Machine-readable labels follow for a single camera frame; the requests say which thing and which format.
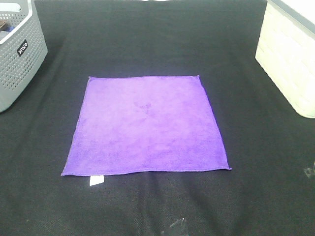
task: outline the black cloth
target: black cloth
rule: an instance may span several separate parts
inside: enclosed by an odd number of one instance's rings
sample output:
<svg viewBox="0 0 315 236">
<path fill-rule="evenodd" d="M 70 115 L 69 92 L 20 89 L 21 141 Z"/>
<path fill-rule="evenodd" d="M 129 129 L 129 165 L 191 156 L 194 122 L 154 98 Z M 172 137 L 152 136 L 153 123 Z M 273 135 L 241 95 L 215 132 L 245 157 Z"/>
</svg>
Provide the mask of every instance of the black cloth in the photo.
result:
<svg viewBox="0 0 315 236">
<path fill-rule="evenodd" d="M 48 55 L 0 114 L 0 235 L 314 235 L 315 122 L 254 59 L 265 0 L 36 2 Z M 232 171 L 61 177 L 88 76 L 200 75 Z"/>
</svg>

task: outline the gray plastic basket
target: gray plastic basket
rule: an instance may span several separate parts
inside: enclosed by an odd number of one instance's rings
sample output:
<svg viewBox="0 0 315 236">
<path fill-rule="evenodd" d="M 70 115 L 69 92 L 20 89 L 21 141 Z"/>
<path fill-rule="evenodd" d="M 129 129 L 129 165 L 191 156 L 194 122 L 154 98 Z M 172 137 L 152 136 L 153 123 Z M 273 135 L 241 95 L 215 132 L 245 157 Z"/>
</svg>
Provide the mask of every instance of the gray plastic basket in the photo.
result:
<svg viewBox="0 0 315 236">
<path fill-rule="evenodd" d="M 17 3 L 20 11 L 1 11 L 0 20 L 15 29 L 0 40 L 0 112 L 7 109 L 28 85 L 47 55 L 47 46 L 33 0 Z"/>
</svg>

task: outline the purple towel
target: purple towel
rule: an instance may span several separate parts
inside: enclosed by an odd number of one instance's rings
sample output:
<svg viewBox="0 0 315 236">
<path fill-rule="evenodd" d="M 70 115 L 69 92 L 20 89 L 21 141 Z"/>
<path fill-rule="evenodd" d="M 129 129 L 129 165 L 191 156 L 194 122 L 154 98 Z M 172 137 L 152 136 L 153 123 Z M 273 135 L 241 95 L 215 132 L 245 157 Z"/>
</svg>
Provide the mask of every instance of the purple towel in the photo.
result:
<svg viewBox="0 0 315 236">
<path fill-rule="evenodd" d="M 231 170 L 199 76 L 90 77 L 62 176 Z"/>
</svg>

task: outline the white tag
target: white tag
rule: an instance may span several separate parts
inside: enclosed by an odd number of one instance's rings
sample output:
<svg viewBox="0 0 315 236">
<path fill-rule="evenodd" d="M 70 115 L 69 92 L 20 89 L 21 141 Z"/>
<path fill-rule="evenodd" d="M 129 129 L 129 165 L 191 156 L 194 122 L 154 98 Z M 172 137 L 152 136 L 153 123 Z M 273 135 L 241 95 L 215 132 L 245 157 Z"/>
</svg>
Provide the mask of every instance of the white tag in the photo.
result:
<svg viewBox="0 0 315 236">
<path fill-rule="evenodd" d="M 91 176 L 90 178 L 90 186 L 96 185 L 99 183 L 104 183 L 104 176 Z"/>
</svg>

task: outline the basket label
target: basket label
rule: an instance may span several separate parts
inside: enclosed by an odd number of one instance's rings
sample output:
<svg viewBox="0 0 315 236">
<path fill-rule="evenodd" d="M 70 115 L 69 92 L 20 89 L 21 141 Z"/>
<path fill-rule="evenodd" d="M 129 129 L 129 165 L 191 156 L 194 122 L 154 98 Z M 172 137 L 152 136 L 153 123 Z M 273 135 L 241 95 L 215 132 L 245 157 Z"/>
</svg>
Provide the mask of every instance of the basket label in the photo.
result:
<svg viewBox="0 0 315 236">
<path fill-rule="evenodd" d="M 22 45 L 18 48 L 18 50 L 16 50 L 18 52 L 19 57 L 21 57 L 21 55 L 23 55 L 23 53 L 25 52 L 26 48 L 28 48 L 29 44 L 27 43 L 26 39 L 24 40 L 24 42 L 22 43 Z"/>
</svg>

